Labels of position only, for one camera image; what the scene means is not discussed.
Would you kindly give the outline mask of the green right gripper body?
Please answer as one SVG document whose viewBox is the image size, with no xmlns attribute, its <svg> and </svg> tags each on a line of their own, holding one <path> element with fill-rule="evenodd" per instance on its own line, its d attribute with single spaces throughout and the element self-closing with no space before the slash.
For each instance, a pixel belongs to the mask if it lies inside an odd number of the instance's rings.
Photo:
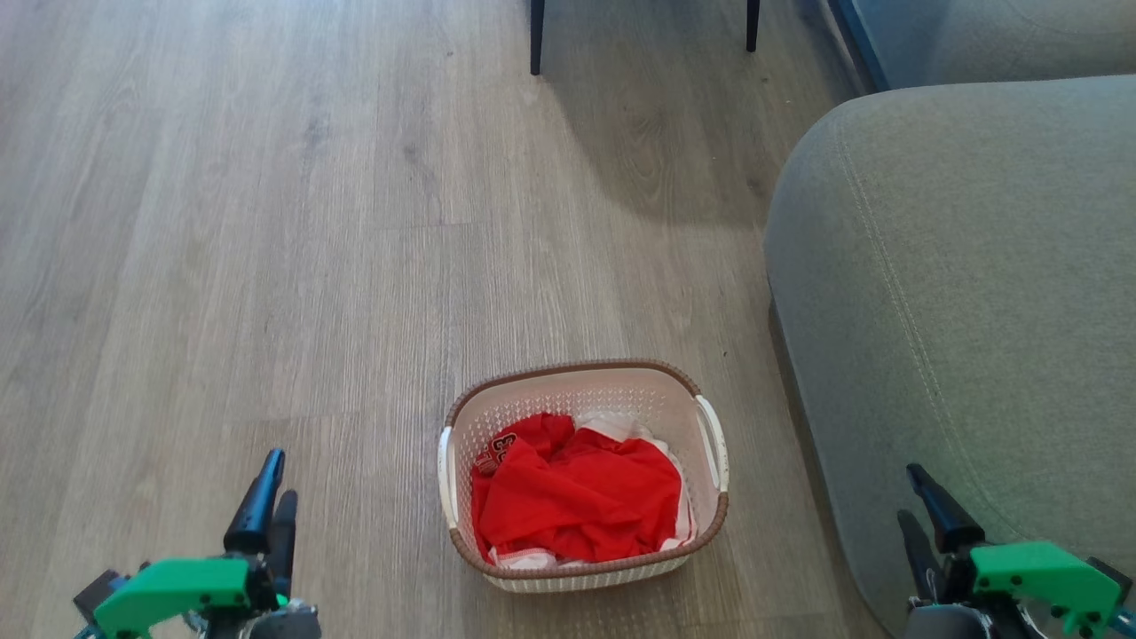
<svg viewBox="0 0 1136 639">
<path fill-rule="evenodd" d="M 1049 606 L 1068 639 L 1136 639 L 1131 579 L 1047 541 L 977 545 L 939 562 L 942 605 L 909 600 L 903 639 L 1049 639 L 1027 609 Z"/>
</svg>

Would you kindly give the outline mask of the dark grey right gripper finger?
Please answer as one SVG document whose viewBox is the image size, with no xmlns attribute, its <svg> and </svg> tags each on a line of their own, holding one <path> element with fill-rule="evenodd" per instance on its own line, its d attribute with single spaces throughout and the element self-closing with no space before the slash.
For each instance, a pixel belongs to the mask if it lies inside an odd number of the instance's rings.
<svg viewBox="0 0 1136 639">
<path fill-rule="evenodd" d="M 914 581 L 918 600 L 922 601 L 924 605 L 942 605 L 945 581 L 939 563 L 939 551 L 912 512 L 900 509 L 896 513 L 896 518 L 903 536 L 907 562 Z"/>
<path fill-rule="evenodd" d="M 939 554 L 957 554 L 986 542 L 985 530 L 922 465 L 916 462 L 908 464 L 907 478 L 927 511 Z"/>
</svg>

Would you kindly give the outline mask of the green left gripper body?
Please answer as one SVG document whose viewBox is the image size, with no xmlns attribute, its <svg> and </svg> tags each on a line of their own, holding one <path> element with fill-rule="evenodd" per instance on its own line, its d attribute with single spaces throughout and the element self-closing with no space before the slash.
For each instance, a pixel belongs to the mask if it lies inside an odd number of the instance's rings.
<svg viewBox="0 0 1136 639">
<path fill-rule="evenodd" d="M 173 557 L 137 574 L 108 570 L 73 599 L 74 639 L 154 639 L 179 619 L 197 639 L 323 639 L 318 608 L 289 597 L 289 580 L 260 556 Z"/>
</svg>

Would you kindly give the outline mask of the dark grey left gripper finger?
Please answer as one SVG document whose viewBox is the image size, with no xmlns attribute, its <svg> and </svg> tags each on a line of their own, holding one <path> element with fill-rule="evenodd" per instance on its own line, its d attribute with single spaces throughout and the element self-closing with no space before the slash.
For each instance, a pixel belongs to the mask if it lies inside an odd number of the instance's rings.
<svg viewBox="0 0 1136 639">
<path fill-rule="evenodd" d="M 264 458 L 264 465 L 248 486 L 223 537 L 226 553 L 243 555 L 267 555 L 272 553 L 273 511 L 279 493 L 287 454 L 273 448 Z"/>
<path fill-rule="evenodd" d="M 279 497 L 272 514 L 268 541 L 269 553 L 266 563 L 272 570 L 273 589 L 279 597 L 289 597 L 293 586 L 293 567 L 295 567 L 296 543 L 296 506 L 299 493 L 287 490 Z"/>
</svg>

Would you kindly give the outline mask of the white laundry basket brown rim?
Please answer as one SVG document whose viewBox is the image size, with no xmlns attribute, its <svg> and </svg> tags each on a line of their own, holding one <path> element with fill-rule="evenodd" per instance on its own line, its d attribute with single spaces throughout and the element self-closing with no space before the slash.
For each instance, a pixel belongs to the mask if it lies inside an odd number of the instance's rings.
<svg viewBox="0 0 1136 639">
<path fill-rule="evenodd" d="M 471 526 L 471 465 L 499 431 L 538 412 L 626 416 L 661 437 L 687 486 L 695 525 L 690 543 L 577 567 L 499 569 L 484 561 Z M 437 478 L 438 501 L 457 553 L 491 586 L 520 595 L 628 586 L 673 572 L 715 540 L 730 504 L 730 462 L 721 420 L 698 384 L 665 360 L 573 360 L 470 387 L 454 401 L 438 432 Z"/>
</svg>

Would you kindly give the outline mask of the grey fabric sofa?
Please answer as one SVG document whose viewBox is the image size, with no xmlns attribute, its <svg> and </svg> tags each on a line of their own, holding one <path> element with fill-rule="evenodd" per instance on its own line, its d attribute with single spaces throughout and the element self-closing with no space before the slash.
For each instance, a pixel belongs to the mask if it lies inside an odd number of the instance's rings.
<svg viewBox="0 0 1136 639">
<path fill-rule="evenodd" d="M 917 462 L 1136 611 L 1136 0 L 803 1 L 872 92 L 792 150 L 765 258 L 857 590 L 901 634 Z"/>
</svg>

